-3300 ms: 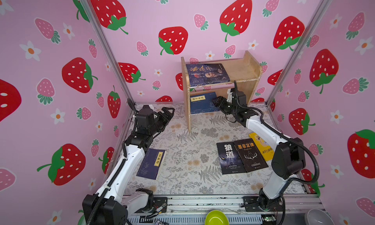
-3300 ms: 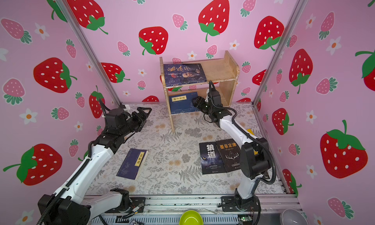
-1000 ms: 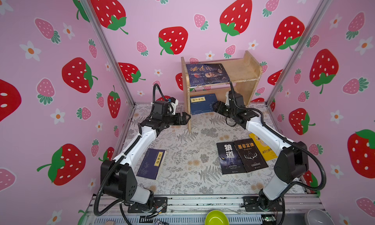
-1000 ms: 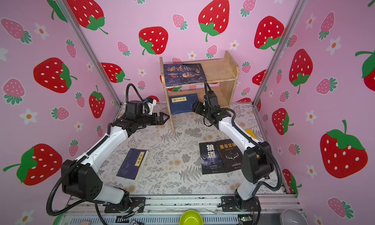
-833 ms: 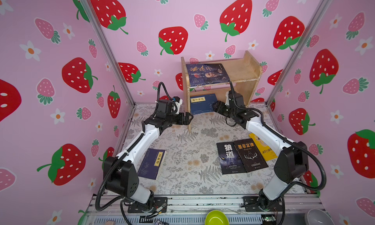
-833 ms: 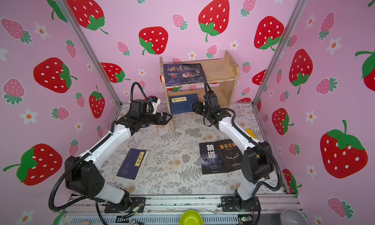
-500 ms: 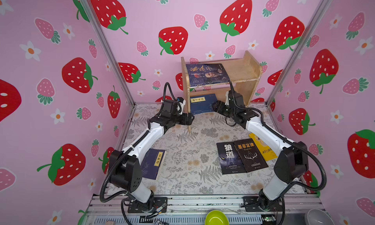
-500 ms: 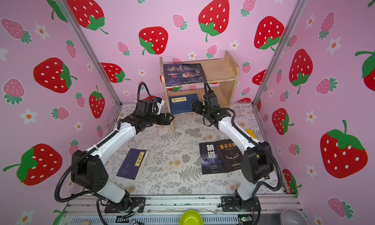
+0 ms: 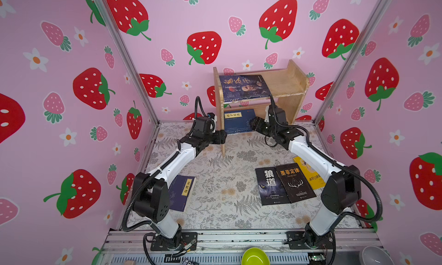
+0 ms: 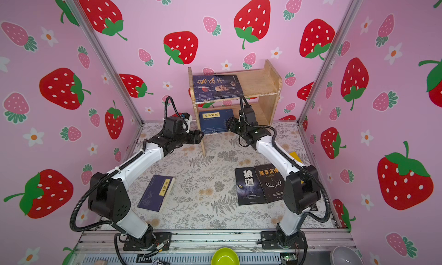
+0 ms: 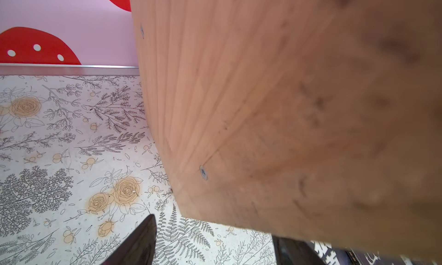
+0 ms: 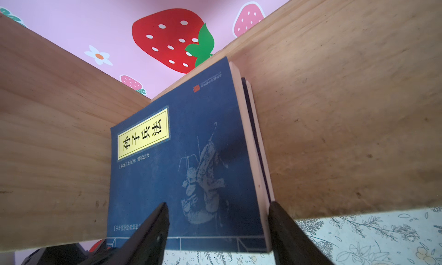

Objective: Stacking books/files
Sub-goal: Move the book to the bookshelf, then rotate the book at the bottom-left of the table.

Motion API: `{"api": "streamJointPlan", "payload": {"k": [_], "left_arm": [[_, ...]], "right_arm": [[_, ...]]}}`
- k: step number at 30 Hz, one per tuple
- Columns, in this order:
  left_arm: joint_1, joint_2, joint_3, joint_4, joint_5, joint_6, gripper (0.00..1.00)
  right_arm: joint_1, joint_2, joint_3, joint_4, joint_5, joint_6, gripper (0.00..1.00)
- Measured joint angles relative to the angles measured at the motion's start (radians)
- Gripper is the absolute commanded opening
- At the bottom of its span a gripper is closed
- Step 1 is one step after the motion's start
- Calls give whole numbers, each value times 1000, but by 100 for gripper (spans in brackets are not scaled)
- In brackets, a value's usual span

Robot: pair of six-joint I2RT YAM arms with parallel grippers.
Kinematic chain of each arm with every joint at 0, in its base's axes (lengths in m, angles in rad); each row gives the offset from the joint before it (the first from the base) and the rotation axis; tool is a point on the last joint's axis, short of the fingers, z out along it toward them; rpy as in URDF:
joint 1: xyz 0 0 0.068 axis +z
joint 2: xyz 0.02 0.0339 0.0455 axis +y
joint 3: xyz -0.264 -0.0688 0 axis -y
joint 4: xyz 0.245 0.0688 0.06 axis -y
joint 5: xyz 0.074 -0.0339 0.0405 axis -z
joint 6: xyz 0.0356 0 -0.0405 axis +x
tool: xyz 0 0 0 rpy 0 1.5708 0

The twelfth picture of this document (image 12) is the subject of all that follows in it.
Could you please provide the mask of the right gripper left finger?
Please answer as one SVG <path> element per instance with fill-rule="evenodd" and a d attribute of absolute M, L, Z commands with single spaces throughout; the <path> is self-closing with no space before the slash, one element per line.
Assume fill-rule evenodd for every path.
<path fill-rule="evenodd" d="M 161 203 L 121 248 L 110 248 L 83 265 L 161 265 L 169 231 L 169 209 Z"/>

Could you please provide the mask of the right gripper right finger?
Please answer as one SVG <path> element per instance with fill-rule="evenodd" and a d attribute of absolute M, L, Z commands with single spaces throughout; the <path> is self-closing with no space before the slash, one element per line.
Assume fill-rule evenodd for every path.
<path fill-rule="evenodd" d="M 269 230 L 277 265 L 332 265 L 276 201 L 269 207 Z"/>

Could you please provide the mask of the navy book yellow label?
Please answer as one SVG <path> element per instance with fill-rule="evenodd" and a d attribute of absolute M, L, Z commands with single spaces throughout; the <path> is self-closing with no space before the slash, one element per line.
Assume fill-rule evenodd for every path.
<path fill-rule="evenodd" d="M 257 154 L 259 157 L 259 162 L 261 166 L 262 176 L 264 179 L 265 189 L 268 197 L 268 202 L 271 204 L 275 200 L 273 185 L 270 177 L 268 161 L 265 154 L 264 142 L 262 139 L 261 129 L 259 126 L 259 119 L 256 111 L 256 106 L 253 97 L 252 86 L 246 78 L 241 78 L 245 99 L 247 103 L 247 109 L 249 113 L 249 118 L 252 126 L 253 136 L 257 148 Z"/>

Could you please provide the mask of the blue book yellow label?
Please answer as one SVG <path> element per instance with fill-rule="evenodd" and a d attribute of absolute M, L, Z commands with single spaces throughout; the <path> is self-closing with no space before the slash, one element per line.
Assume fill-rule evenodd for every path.
<path fill-rule="evenodd" d="M 111 128 L 108 245 L 164 203 L 168 250 L 269 252 L 272 194 L 246 87 L 223 58 Z"/>

